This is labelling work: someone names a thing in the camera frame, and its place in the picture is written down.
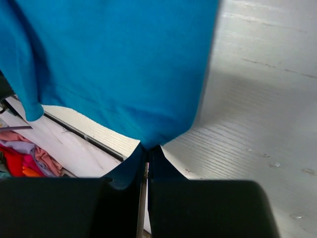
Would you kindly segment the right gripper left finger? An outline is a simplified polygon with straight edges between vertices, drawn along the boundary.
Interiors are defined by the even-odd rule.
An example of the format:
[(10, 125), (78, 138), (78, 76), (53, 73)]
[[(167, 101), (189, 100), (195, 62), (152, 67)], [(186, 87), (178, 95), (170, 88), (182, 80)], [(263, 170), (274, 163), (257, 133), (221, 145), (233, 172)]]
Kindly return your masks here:
[(3, 238), (140, 238), (146, 150), (100, 178), (6, 178), (0, 182)]

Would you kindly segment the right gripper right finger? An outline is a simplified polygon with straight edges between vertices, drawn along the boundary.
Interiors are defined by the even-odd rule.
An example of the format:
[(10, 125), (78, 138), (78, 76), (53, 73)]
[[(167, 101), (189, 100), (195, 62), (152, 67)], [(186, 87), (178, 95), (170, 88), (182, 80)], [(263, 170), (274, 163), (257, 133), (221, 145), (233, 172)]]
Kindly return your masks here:
[(155, 238), (277, 238), (267, 195), (250, 180), (192, 180), (149, 152), (148, 212)]

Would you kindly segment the blue t shirt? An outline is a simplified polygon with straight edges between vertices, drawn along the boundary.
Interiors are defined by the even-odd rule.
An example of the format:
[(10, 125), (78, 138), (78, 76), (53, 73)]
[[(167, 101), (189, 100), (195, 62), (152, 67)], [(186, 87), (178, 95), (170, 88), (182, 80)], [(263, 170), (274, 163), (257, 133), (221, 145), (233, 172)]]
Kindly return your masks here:
[(192, 126), (218, 1), (3, 0), (0, 69), (26, 119), (73, 109), (145, 148)]

